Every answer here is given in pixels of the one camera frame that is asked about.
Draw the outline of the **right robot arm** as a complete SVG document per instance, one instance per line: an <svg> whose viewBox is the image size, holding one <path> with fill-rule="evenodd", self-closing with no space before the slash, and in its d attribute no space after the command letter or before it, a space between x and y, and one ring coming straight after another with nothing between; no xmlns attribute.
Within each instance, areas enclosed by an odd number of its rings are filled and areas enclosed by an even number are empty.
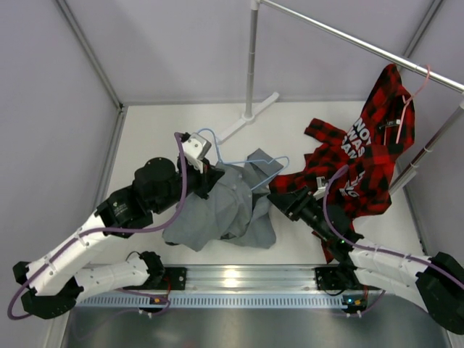
<svg viewBox="0 0 464 348"><path fill-rule="evenodd" d="M356 233L338 205L326 204L308 188L268 195L271 204L293 221L302 220L326 243L340 264L342 286L375 287L418 306L442 328L463 334L463 266L443 252L435 256L405 254Z"/></svg>

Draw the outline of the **light blue wire hanger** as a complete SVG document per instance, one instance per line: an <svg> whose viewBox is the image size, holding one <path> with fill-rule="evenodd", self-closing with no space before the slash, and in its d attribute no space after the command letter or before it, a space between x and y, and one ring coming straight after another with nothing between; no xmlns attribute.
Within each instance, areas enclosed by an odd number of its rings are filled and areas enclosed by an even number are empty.
<svg viewBox="0 0 464 348"><path fill-rule="evenodd" d="M232 161L232 162L228 161L228 162L226 162L223 159L223 156L222 156L222 153L221 153L221 150L220 150L219 141L218 141L218 138L217 138L214 130L211 129L211 128L200 128L197 131L198 134L200 134L202 132L208 132L208 133L210 133L212 135L212 140L213 140L215 152L216 152L216 155L217 155L217 160L218 160L218 162L220 162L223 165L239 165L239 164L257 165L257 164L260 164L260 163L264 163L266 165L271 165L273 163L279 163L279 160L286 160L286 164L282 168L280 168L277 171L275 171L274 173L266 176L262 181L260 181L255 186L253 186L251 188L251 191L254 191L254 190L258 189L258 188L264 186L265 184L269 184L269 182L271 182L272 179L274 179L277 175L280 175L281 172L284 171L291 164L291 161L290 161L288 156L274 157L274 158L271 158L269 160L266 160L266 159L246 159L246 160L243 160L243 161Z"/></svg>

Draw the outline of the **grey button-up shirt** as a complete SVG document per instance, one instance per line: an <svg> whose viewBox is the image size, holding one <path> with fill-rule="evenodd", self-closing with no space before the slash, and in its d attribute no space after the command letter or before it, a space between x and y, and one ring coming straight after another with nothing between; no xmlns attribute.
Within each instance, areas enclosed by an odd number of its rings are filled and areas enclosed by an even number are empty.
<svg viewBox="0 0 464 348"><path fill-rule="evenodd" d="M270 160L261 149L249 154L247 160ZM225 175L215 184L208 199L191 194L177 219L162 232L166 244L182 244L198 252L208 242L222 240L240 247L269 249L276 243L269 210L270 190L267 184L251 188L283 165L245 164L216 167Z"/></svg>

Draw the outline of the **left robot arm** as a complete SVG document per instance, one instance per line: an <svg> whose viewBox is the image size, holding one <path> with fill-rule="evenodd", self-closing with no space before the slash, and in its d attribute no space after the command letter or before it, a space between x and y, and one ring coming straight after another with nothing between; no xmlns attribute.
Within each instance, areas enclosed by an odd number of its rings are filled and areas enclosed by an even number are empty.
<svg viewBox="0 0 464 348"><path fill-rule="evenodd" d="M23 318L56 318L84 299L116 289L152 290L162 285L165 267L155 252L114 265L89 263L101 252L135 234L151 233L153 216L176 206L189 194L206 199L224 170L203 159L195 168L184 159L163 157L137 169L131 185L114 191L87 221L52 252L34 262L18 262L14 278L21 287L14 295Z"/></svg>

